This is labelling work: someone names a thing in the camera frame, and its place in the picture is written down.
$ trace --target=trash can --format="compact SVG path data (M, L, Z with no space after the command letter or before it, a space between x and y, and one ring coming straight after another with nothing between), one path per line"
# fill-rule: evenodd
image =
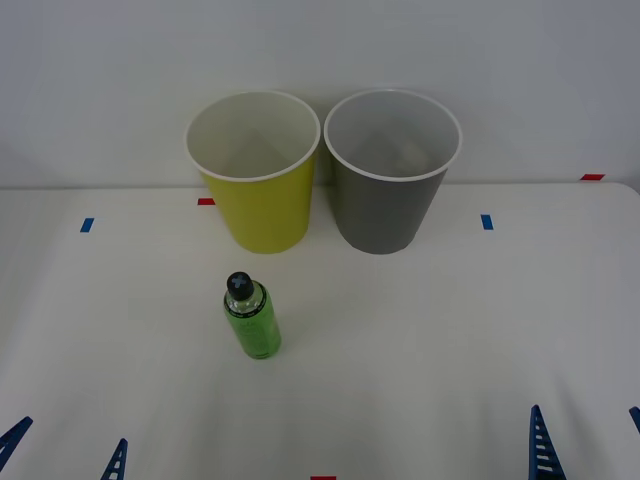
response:
M374 254L411 243L462 145L460 124L446 107L404 90L342 100L329 113L324 136L340 233Z
M311 107L282 92L226 97L193 120L187 150L242 247L277 253L304 237L320 134Z

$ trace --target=bottle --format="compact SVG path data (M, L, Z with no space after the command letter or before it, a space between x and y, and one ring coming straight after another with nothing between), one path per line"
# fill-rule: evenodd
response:
M231 275L227 279L224 312L247 355L267 358L278 351L280 330L264 285L244 272Z

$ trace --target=white rim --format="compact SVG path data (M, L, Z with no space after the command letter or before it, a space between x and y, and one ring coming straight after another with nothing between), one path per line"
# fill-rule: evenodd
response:
M270 95L279 95L281 97L286 97L289 100L294 100L294 101L298 102L300 105L302 105L303 107L305 107L307 109L307 111L311 114L311 116L313 118L313 121L314 121L314 123L316 125L316 138L313 141L313 145L311 146L309 151L307 153L305 153L304 156L300 160L298 160L296 163L294 163L293 165L288 166L284 170L279 170L277 172L270 173L269 175L263 175L261 177L248 177L248 178L227 177L225 175L220 175L219 173L214 173L214 172L212 172L210 170L207 170L202 165L200 165L191 156L191 152L189 152L189 146L187 144L187 138L189 136L189 130L191 130L191 126L198 119L198 117L200 117L200 115L202 115L202 113L204 113L205 110L208 110L209 108L213 107L217 103L220 103L223 100L228 100L229 98L238 97L240 95L247 95L247 94L251 94L251 93L268 93ZM191 162L196 166L196 168L198 170L200 170L205 175L217 178L219 180L225 180L227 182L238 182L238 183L261 182L263 180L269 180L271 178L276 178L276 177L279 177L281 175L285 175L285 174L289 173L290 171L295 170L296 168L298 168L304 162L306 162L309 159L309 157L313 154L313 152L315 152L316 148L318 147L318 143L320 142L321 133L322 133L322 128L320 127L320 120L318 120L318 116L316 115L316 112L314 112L313 109L309 105L307 105L306 102L303 102L298 97L294 97L293 95L290 95L288 93L278 92L278 91L275 91L275 90L248 90L248 91L245 91L245 92L240 92L240 93L236 93L234 95L229 95L229 96L223 97L223 98L221 98L219 100L216 100L212 104L207 105L204 109L202 109L195 117L193 117L193 120L189 123L189 126L187 127L187 130L184 133L184 146L185 146L185 149L187 150L187 155L189 155L189 158L191 159Z
M329 123L331 122L331 118L333 117L333 114L343 104L347 103L350 100L353 100L354 98L361 97L363 95L371 95L372 93L380 93L380 92L395 92L395 93L402 93L404 95L411 95L413 97L420 98L421 100L426 100L427 102L430 102L436 105L447 114L447 116L451 119L453 124L456 126L456 130L458 131L458 147L456 148L456 151L453 153L451 158L444 165L442 165L440 168L433 170L431 172L423 173L422 175L416 175L413 177L386 177L384 175L376 175L375 173L367 172L366 170L362 170L361 168L358 168L352 165L351 163L347 162L344 158L342 158L338 154L338 152L335 151L335 149L333 148L333 145L331 144L331 139L329 138L329 134L328 134ZM327 148L331 152L331 155L333 155L336 160L338 160L341 164L343 164L349 170L359 173L360 175L373 178L375 180L383 180L385 182L415 182L417 180L424 180L425 178L434 177L439 173L444 172L447 168L451 166L451 164L455 161L455 159L458 158L458 155L460 154L460 150L462 149L462 129L460 128L460 123L458 122L458 119L453 115L453 113L451 113L451 111L447 107L442 105L437 100L427 97L426 95L421 95L419 93L411 92L409 90L401 90L397 88L381 88L381 89L367 90L364 92L356 93L340 101L335 107L333 107L329 112L329 115L327 115L327 119L324 121L324 141L327 144Z

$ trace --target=white wall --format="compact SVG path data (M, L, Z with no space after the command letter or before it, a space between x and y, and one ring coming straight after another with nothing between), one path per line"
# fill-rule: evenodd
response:
M323 118L361 88L447 104L448 181L640 185L634 0L2 0L0 185L191 185L182 134L233 91Z

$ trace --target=red tape marker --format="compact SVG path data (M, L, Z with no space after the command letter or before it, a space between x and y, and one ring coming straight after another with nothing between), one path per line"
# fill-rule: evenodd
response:
M588 182L599 182L604 178L603 173L587 173L580 180L586 180Z

